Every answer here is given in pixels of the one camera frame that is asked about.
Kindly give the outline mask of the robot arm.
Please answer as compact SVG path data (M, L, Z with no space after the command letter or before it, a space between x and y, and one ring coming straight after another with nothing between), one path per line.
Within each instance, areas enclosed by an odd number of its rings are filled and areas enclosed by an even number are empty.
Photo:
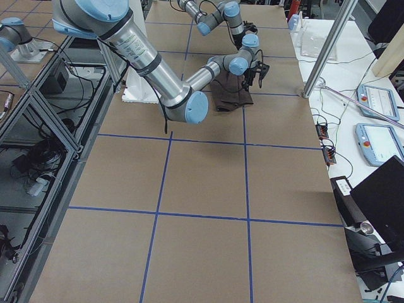
M242 20L236 1L222 1L214 12L201 10L195 1L178 1L180 11L196 22L206 36L222 22L237 52L215 56L186 81L173 72L146 35L134 22L128 1L53 1L52 22L62 34L99 40L127 61L136 73L159 93L158 101L166 120L198 124L208 113L208 98L202 89L222 72L243 76L243 90L252 86L255 76L263 80L269 66L258 59L259 37L254 24Z
M258 33L254 23L242 19L240 4L237 1L221 1L215 4L213 1L177 1L178 8L171 5L177 11L187 13L195 22L202 36L207 36L223 22L226 23L230 41L240 49L242 39L251 32Z

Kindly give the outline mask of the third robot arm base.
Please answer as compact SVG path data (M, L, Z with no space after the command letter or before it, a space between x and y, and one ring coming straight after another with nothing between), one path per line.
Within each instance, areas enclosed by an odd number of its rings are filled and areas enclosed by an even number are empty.
M53 43L32 37L20 18L1 20L1 49L19 63L40 63L53 49Z

